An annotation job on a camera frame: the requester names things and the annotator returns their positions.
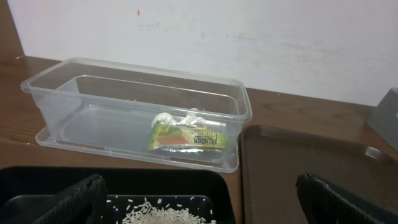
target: gray object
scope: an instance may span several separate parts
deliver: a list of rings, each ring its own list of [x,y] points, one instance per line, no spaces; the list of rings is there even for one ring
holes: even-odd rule
[[[368,125],[398,152],[398,88],[391,88],[373,111]]]

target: wooden table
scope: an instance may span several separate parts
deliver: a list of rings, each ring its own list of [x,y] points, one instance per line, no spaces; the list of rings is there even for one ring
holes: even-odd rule
[[[40,110],[20,84],[59,63],[21,57],[0,64],[0,168],[10,166],[81,166],[178,169],[148,162],[97,156],[43,147],[36,134],[45,126]],[[373,107],[288,95],[248,88],[253,119],[249,125],[266,125],[321,136],[360,142],[393,158],[398,154],[364,124]],[[243,219],[241,169],[221,174],[225,179],[237,223]]]

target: brown tray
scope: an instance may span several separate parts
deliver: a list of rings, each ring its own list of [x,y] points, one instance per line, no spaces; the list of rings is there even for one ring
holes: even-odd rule
[[[246,223],[308,223],[295,188],[305,171],[398,214],[398,163],[375,148],[266,126],[240,140]]]

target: rice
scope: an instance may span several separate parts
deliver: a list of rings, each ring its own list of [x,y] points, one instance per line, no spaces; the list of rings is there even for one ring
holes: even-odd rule
[[[169,206],[170,204],[167,204],[166,209],[164,207],[156,208],[152,207],[149,202],[134,206],[134,208],[141,210],[136,212],[132,209],[131,212],[127,212],[126,217],[122,220],[122,224],[207,224],[203,217],[194,216],[189,213],[188,208],[174,210],[173,208],[167,208]],[[212,220],[208,224],[216,224],[216,221]]]

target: clear plastic container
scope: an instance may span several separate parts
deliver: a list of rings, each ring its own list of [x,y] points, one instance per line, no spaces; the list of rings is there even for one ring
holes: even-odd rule
[[[238,135],[252,118],[239,81],[85,58],[40,72],[21,88],[32,94],[47,123],[36,136],[40,145],[194,169],[234,172]],[[176,121],[189,113],[204,118],[227,135],[226,149],[148,150],[159,113]]]

